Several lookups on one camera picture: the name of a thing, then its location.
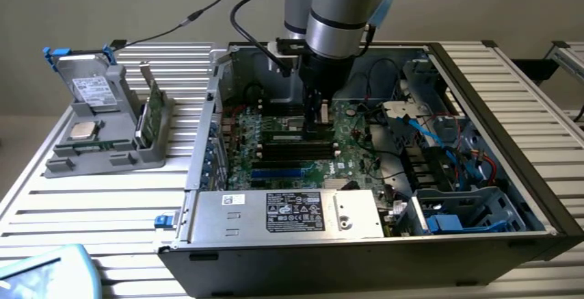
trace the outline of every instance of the warning label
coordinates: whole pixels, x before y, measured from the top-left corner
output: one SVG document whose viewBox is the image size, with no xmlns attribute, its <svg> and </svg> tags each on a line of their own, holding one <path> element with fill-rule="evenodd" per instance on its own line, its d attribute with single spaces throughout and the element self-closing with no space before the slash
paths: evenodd
<svg viewBox="0 0 584 299">
<path fill-rule="evenodd" d="M 90 106 L 114 105 L 116 98 L 104 77 L 74 79 L 75 88 Z"/>
<path fill-rule="evenodd" d="M 326 230 L 319 192 L 267 193 L 266 228 L 271 233 Z"/>
</svg>

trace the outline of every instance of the motherboard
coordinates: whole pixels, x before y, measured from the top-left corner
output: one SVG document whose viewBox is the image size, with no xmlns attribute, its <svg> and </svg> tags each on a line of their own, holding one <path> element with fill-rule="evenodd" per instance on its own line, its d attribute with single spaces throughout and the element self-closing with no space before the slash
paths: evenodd
<svg viewBox="0 0 584 299">
<path fill-rule="evenodd" d="M 223 122 L 230 134 L 228 190 L 350 186 L 382 193 L 384 184 L 379 168 L 372 166 L 375 157 L 356 142 L 355 134 L 366 133 L 359 109 L 358 104 L 335 101 L 327 107 L 319 138 L 307 142 L 302 137 L 302 114 L 291 115 L 295 113 L 288 110 L 282 113 L 286 116 L 275 116 L 268 107 L 266 111 L 236 107 Z M 363 136 L 362 141 L 371 141 L 371 136 Z"/>
</svg>

